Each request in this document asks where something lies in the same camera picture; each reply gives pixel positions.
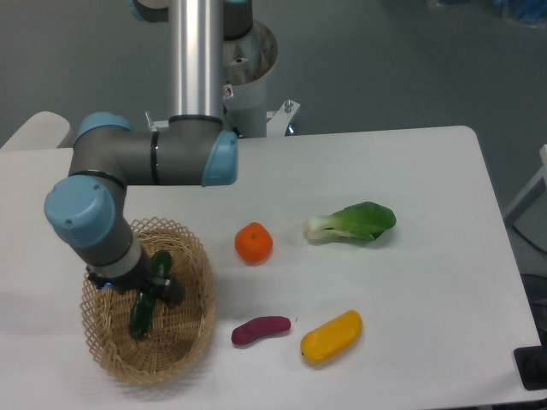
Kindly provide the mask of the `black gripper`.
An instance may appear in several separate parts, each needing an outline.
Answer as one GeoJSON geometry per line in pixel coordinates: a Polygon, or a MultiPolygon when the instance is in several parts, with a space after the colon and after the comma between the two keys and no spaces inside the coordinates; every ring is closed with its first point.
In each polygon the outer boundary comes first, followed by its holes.
{"type": "Polygon", "coordinates": [[[119,294],[136,290],[136,299],[159,299],[169,308],[185,300],[185,286],[178,279],[154,277],[151,281],[150,258],[143,249],[138,257],[131,258],[129,267],[89,266],[87,271],[87,279],[100,290],[110,288],[119,294]]]}

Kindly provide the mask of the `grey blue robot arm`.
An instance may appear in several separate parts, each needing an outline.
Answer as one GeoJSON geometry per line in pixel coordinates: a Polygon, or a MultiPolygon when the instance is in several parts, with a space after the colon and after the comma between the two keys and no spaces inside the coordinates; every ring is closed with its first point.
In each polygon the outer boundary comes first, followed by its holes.
{"type": "Polygon", "coordinates": [[[88,115],[74,140],[68,176],[47,195],[56,235],[86,263],[98,288],[148,292],[170,307],[185,297],[174,278],[157,278],[125,221],[130,185],[230,185],[236,134],[223,125],[223,44],[253,26],[249,1],[131,1],[140,20],[171,29],[172,109],[166,131],[135,132],[122,116],[88,115]]]}

